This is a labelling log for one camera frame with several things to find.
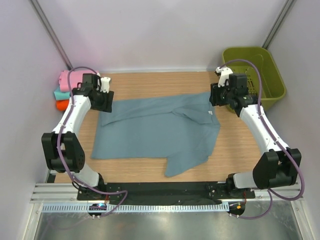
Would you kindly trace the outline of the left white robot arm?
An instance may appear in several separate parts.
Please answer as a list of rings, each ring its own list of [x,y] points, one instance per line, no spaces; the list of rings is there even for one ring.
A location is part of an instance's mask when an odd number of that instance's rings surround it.
[[[81,71],[76,81],[72,81],[72,74],[68,71],[66,76],[70,93],[68,106],[57,126],[41,137],[44,157],[49,170],[70,177],[78,190],[78,199],[101,200],[107,191],[104,179],[86,164],[78,133],[89,110],[112,111],[111,78],[102,77],[97,72]]]

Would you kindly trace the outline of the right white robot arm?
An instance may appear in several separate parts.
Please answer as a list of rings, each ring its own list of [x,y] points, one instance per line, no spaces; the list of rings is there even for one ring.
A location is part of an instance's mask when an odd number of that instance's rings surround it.
[[[292,186],[298,177],[302,155],[290,148],[276,133],[256,95],[249,93],[247,76],[222,70],[219,81],[210,86],[212,106],[230,106],[247,125],[260,150],[261,157],[252,171],[229,175],[225,192],[237,198],[244,189],[273,189]]]

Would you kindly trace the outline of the grey-blue t-shirt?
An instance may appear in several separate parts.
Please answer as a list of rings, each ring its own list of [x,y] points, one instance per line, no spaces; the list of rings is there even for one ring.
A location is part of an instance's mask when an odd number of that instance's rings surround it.
[[[118,100],[100,112],[92,159],[165,158],[173,177],[208,161],[220,123],[210,93]]]

